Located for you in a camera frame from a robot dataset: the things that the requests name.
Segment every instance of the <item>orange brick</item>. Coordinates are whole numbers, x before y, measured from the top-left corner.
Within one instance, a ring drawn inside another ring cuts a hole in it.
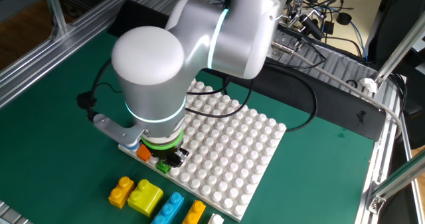
[[[109,202],[118,207],[122,208],[130,193],[134,190],[134,181],[132,181],[129,177],[121,177],[117,187],[115,187],[111,191],[111,195],[109,196]]]
[[[146,148],[144,144],[140,145],[139,151],[137,151],[137,156],[141,160],[147,162],[149,158],[152,156],[151,152]]]
[[[195,201],[189,210],[183,224],[197,224],[205,210],[205,205],[202,201]]]

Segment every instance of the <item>green mat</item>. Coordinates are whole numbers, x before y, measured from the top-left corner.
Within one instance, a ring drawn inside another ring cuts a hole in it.
[[[185,202],[172,223],[181,223],[196,200],[119,151],[77,107],[76,96],[91,88],[115,41],[102,33],[0,110],[0,199],[33,223],[150,223],[128,205],[109,204],[111,190],[125,175],[160,187],[160,206],[174,191],[182,194]],[[197,78],[221,85],[209,74]],[[102,80],[119,89],[112,68]],[[232,84],[228,90],[239,101],[246,97],[245,88]],[[96,111],[122,125],[131,122],[121,94],[100,86],[96,98]],[[257,93],[248,105],[288,128],[309,117]],[[353,223],[372,146],[372,140],[320,118],[285,134],[241,223]],[[219,212],[207,206],[199,223],[212,213]]]

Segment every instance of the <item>blue lego brick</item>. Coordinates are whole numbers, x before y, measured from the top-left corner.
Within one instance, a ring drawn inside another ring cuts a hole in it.
[[[173,193],[152,221],[152,224],[170,224],[171,220],[173,220],[175,214],[179,211],[183,204],[183,200],[184,198],[180,195],[180,193]]]

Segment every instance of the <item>white baseplate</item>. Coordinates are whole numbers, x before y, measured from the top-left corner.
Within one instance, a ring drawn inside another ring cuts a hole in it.
[[[193,81],[191,92],[210,92]],[[239,107],[237,100],[221,93],[188,95],[186,107],[204,113],[228,114]],[[156,168],[157,158],[144,162],[124,146],[132,158],[186,189],[209,205],[240,221],[266,168],[282,139],[286,126],[245,106],[228,118],[206,118],[187,112],[182,148],[189,156],[167,174]]]

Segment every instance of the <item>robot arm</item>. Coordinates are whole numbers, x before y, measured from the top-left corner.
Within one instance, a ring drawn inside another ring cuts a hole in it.
[[[191,81],[203,68],[240,78],[257,76],[282,12],[281,1],[286,0],[231,0],[222,10],[180,0],[165,29],[138,27],[122,35],[112,64],[136,125],[126,131],[98,114],[95,126],[129,149],[140,137],[154,156],[170,166],[181,165],[183,161],[174,161],[182,154]]]

